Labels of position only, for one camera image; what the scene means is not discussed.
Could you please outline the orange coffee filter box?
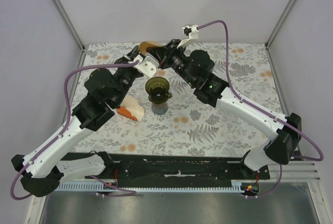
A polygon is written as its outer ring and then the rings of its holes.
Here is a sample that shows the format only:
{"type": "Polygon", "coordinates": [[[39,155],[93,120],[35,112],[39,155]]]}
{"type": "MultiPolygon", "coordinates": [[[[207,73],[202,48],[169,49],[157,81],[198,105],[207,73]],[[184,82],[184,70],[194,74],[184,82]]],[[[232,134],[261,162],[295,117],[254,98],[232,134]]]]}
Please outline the orange coffee filter box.
{"type": "Polygon", "coordinates": [[[119,115],[137,122],[141,122],[145,114],[144,108],[138,103],[138,100],[130,95],[124,98],[116,111],[119,115]]]}

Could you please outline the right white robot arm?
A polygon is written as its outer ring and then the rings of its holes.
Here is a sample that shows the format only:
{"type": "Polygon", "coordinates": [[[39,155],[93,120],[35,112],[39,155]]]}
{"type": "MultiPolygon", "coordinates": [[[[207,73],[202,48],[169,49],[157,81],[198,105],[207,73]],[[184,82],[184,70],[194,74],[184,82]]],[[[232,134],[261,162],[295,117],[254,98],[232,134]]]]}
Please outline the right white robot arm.
{"type": "Polygon", "coordinates": [[[173,39],[164,46],[148,43],[140,45],[144,55],[151,55],[160,69],[171,68],[194,91],[195,97],[204,104],[226,110],[262,132],[268,141],[247,151],[238,166],[239,175],[252,178],[257,170],[268,164],[287,165],[300,142],[301,118],[276,114],[256,102],[243,97],[231,84],[213,73],[214,61],[208,52],[194,50],[185,55],[180,40],[173,39]]]}

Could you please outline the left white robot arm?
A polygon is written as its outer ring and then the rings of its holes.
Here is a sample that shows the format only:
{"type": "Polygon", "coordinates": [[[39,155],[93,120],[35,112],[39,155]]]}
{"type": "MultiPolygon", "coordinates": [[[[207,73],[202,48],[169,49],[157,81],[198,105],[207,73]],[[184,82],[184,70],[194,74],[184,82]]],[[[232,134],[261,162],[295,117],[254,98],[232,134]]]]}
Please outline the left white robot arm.
{"type": "Polygon", "coordinates": [[[56,190],[62,183],[98,175],[107,179],[114,174],[114,161],[107,152],[88,154],[76,160],[63,158],[83,139],[101,128],[114,116],[125,99],[135,79],[143,74],[137,70],[141,60],[137,59],[139,47],[113,64],[81,67],[70,72],[64,82],[65,100],[68,100],[68,82],[76,73],[92,70],[84,86],[87,95],[74,108],[68,108],[66,122],[41,146],[31,153],[15,155],[11,162],[18,172],[10,188],[15,200],[17,182],[30,196],[43,197],[56,190]]]}

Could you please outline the dark glass dripper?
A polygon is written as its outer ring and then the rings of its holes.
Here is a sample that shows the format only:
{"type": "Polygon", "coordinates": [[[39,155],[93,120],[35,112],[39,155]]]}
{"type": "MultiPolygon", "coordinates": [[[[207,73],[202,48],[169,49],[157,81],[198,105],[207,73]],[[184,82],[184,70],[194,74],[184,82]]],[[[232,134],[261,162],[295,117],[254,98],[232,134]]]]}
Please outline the dark glass dripper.
{"type": "Polygon", "coordinates": [[[163,104],[167,102],[172,97],[169,89],[170,84],[164,77],[152,77],[145,85],[148,99],[154,104],[163,104]]]}

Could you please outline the brown paper coffee filter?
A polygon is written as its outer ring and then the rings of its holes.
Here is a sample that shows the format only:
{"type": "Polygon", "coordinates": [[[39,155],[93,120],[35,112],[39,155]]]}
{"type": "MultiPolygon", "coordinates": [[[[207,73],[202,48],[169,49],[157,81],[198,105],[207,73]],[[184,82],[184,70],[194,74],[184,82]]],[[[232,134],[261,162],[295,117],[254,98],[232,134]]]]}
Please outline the brown paper coffee filter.
{"type": "Polygon", "coordinates": [[[147,49],[150,47],[162,47],[163,45],[156,42],[156,41],[143,41],[140,43],[139,45],[139,52],[141,54],[146,54],[147,53],[147,49]]]}

